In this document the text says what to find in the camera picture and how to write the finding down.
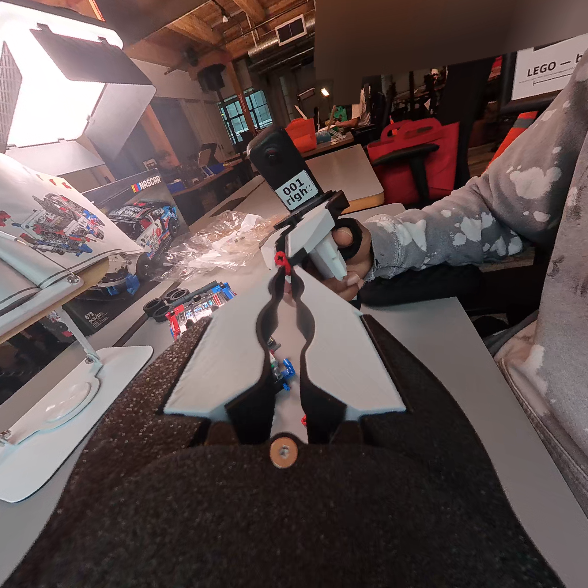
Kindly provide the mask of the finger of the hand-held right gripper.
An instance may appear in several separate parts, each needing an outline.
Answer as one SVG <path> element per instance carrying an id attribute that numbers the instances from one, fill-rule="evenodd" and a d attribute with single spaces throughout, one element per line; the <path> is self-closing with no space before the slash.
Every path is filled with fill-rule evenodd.
<path id="1" fill-rule="evenodd" d="M 300 264 L 306 256 L 317 268 L 334 267 L 334 219 L 328 210 L 311 210 L 287 235 L 287 258 L 290 266 Z"/>
<path id="2" fill-rule="evenodd" d="M 277 251 L 283 251 L 286 254 L 285 236 L 287 232 L 288 230 L 276 230 L 261 243 L 261 255 L 269 270 L 277 267 L 274 261 Z"/>

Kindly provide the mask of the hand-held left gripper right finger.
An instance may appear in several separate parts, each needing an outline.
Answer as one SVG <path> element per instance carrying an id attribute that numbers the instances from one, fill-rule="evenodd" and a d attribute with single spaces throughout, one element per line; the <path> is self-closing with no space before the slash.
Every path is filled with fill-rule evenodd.
<path id="1" fill-rule="evenodd" d="M 366 323 L 371 319 L 303 269 L 294 270 L 300 402 L 309 443 L 329 443 L 343 422 L 404 413 L 407 404 Z"/>

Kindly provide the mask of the person's right forearm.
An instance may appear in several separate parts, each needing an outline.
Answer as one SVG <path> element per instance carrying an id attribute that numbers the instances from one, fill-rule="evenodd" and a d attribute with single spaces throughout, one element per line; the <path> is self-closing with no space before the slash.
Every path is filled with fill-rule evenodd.
<path id="1" fill-rule="evenodd" d="M 495 160 L 480 177 L 425 208 L 376 215 L 366 281 L 439 264 L 498 262 L 555 237 L 574 168 L 560 147 L 520 165 Z"/>

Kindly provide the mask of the grey desk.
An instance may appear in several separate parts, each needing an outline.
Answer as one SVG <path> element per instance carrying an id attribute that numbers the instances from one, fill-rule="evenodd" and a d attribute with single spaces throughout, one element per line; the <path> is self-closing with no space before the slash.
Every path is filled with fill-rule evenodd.
<path id="1" fill-rule="evenodd" d="M 162 353 L 172 342 L 165 325 L 148 320 L 130 335 L 143 304 L 141 299 L 91 336 L 92 345 L 114 347 L 126 336 L 128 346 L 146 344 L 154 357 Z M 362 310 L 443 383 L 476 430 L 527 534 L 566 587 L 587 587 L 587 518 L 458 300 Z M 295 308 L 282 302 L 278 312 L 276 338 L 299 368 L 305 341 L 296 327 Z M 82 348 L 72 345 L 4 402 L 1 427 L 16 422 L 83 356 Z M 297 386 L 293 385 L 291 396 L 278 396 L 272 434 L 285 430 L 305 440 Z M 32 497 L 15 504 L 1 501 L 1 585 L 45 526 L 89 437 Z"/>

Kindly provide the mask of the orange plastic bin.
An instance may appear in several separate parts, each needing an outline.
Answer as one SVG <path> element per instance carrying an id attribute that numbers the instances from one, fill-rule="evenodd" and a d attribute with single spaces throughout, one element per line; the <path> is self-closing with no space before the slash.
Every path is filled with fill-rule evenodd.
<path id="1" fill-rule="evenodd" d="M 307 153 L 316 149 L 318 143 L 313 119 L 294 119 L 287 125 L 285 131 L 300 153 Z"/>

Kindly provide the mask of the clear plastic bags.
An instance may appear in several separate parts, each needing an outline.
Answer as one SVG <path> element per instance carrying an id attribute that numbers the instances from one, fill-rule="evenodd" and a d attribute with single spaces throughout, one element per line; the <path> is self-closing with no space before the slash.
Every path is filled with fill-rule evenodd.
<path id="1" fill-rule="evenodd" d="M 286 217 L 280 213 L 261 217 L 228 211 L 171 247 L 158 276 L 160 281 L 184 282 L 216 269 L 238 270 L 258 252 L 261 242 Z"/>

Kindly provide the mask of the grey table with wooden edge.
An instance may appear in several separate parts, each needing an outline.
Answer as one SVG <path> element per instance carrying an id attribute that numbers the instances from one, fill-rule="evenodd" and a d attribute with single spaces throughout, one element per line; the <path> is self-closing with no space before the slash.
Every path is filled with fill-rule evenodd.
<path id="1" fill-rule="evenodd" d="M 325 191 L 345 193 L 349 207 L 344 214 L 372 209 L 385 202 L 383 187 L 359 145 L 310 159 L 307 165 Z M 289 214 L 275 192 L 258 175 L 192 224 L 190 231 L 194 233 L 205 228 L 224 210 L 253 213 L 263 218 L 283 218 Z"/>

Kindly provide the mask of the white book stand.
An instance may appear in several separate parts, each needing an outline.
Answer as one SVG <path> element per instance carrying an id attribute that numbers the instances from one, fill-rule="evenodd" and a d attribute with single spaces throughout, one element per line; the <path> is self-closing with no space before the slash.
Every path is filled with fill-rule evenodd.
<path id="1" fill-rule="evenodd" d="M 1 342 L 56 311 L 85 352 L 84 360 L 1 432 L 1 500 L 37 492 L 82 442 L 153 355 L 151 346 L 95 350 L 63 304 L 96 285 L 105 260 L 66 269 L 19 241 L 1 246 Z"/>

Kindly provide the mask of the red plastic object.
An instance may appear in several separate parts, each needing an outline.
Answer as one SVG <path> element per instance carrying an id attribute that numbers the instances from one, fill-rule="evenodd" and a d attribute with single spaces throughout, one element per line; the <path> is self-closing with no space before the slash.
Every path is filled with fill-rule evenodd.
<path id="1" fill-rule="evenodd" d="M 426 206 L 454 188 L 459 122 L 436 118 L 391 123 L 367 145 L 368 158 L 383 189 L 385 203 Z"/>

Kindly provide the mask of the toy car set box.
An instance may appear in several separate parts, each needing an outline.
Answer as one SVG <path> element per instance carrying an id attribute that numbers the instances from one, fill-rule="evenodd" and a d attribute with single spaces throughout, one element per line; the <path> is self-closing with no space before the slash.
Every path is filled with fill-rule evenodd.
<path id="1" fill-rule="evenodd" d="M 127 310 L 155 286 L 166 252 L 186 222 L 158 168 L 87 190 L 83 195 L 141 249 L 137 261 L 112 258 L 102 281 L 65 305 L 86 336 Z"/>

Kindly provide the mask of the studio light panel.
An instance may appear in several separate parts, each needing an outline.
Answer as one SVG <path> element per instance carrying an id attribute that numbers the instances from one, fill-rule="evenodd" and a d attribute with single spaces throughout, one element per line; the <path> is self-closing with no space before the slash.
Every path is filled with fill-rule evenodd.
<path id="1" fill-rule="evenodd" d="M 1 41 L 21 75 L 7 137 L 14 151 L 85 137 L 117 155 L 156 89 L 114 31 L 80 21 L 1 20 Z"/>

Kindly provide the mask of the building instruction booklet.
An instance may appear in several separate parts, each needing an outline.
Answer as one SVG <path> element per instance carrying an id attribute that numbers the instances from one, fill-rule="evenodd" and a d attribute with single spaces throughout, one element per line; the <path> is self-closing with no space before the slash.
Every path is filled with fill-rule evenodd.
<path id="1" fill-rule="evenodd" d="M 66 180 L 1 154 L 1 314 L 98 261 L 141 254 Z"/>

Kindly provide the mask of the person's grey patterned sweatshirt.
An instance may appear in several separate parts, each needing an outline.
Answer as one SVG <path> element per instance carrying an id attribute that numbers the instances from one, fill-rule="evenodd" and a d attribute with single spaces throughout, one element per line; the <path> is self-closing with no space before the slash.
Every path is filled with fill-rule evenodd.
<path id="1" fill-rule="evenodd" d="M 587 57 L 536 125 L 562 170 L 555 242 L 538 311 L 495 361 L 587 514 Z"/>

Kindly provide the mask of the orange traffic cone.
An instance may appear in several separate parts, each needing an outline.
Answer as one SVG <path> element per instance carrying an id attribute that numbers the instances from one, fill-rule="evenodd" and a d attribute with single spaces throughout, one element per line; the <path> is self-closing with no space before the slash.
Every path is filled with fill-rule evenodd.
<path id="1" fill-rule="evenodd" d="M 506 134 L 505 138 L 499 145 L 497 151 L 493 155 L 492 159 L 488 163 L 487 168 L 490 166 L 491 163 L 494 162 L 503 152 L 515 141 L 519 136 L 521 136 L 524 131 L 529 128 L 535 119 L 537 118 L 539 112 L 538 111 L 528 111 L 518 114 L 518 117 L 513 123 L 513 126 Z"/>

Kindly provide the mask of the black white marker sign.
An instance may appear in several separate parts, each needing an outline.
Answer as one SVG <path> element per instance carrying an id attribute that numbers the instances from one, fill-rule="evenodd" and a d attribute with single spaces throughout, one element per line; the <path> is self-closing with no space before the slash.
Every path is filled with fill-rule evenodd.
<path id="1" fill-rule="evenodd" d="M 587 34 L 516 52 L 511 100 L 565 87 L 587 48 Z"/>

